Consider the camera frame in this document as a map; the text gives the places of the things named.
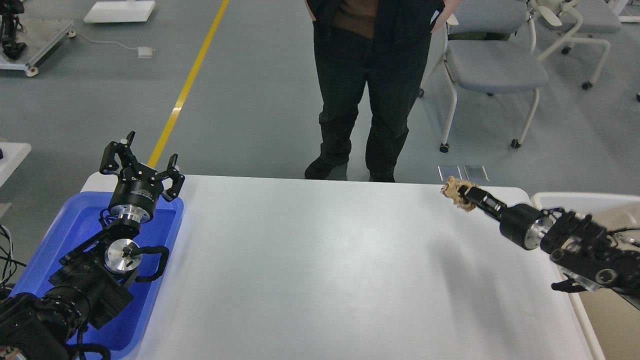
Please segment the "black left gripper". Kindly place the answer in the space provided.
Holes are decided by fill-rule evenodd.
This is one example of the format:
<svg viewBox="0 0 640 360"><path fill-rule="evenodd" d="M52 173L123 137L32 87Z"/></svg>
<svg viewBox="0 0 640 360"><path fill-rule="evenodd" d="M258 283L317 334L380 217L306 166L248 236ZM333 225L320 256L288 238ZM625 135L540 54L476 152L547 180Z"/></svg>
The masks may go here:
<svg viewBox="0 0 640 360"><path fill-rule="evenodd" d="M109 215L148 223L154 218L159 198L170 203L178 198L186 177L179 171L177 153L174 153L164 171L142 167L131 150L135 131L125 139L111 141L103 151L99 173L118 176L113 196L108 205Z"/></svg>

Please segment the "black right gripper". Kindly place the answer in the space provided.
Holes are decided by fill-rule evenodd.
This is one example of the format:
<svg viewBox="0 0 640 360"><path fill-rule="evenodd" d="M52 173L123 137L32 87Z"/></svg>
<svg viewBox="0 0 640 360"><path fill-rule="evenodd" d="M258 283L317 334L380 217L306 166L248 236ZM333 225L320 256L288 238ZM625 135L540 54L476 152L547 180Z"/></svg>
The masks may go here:
<svg viewBox="0 0 640 360"><path fill-rule="evenodd" d="M554 221L542 210L526 203L508 207L493 194L476 186L461 186L459 195L464 205L479 208L487 216L498 221L500 234L525 250L539 248L543 237Z"/></svg>

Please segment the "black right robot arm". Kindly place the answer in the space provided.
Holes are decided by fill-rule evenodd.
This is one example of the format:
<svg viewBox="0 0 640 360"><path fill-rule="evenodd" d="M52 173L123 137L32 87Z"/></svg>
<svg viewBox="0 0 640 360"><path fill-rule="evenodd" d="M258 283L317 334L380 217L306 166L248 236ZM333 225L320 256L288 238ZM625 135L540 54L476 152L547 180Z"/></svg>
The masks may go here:
<svg viewBox="0 0 640 360"><path fill-rule="evenodd" d="M609 230L590 214L562 207L508 206L470 184L455 186L453 198L498 221L500 234L520 248L547 253L566 276L551 285L553 290L580 293L609 289L639 307L639 244L623 237L629 227Z"/></svg>

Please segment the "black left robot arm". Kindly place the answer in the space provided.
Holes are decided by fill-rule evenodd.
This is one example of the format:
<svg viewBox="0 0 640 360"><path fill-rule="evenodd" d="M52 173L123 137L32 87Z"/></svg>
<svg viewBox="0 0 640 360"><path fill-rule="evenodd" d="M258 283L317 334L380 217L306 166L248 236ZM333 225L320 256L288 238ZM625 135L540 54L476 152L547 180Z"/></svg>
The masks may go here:
<svg viewBox="0 0 640 360"><path fill-rule="evenodd" d="M141 225L154 218L159 199L176 200L185 183L174 153L160 172L137 160L135 132L108 143L101 174L118 178L102 226L59 260L43 296L19 292L1 301L3 360L84 360L87 353L112 357L107 346L84 342L93 327L102 328L134 300L130 286L151 283L165 273L170 250L135 242Z"/></svg>

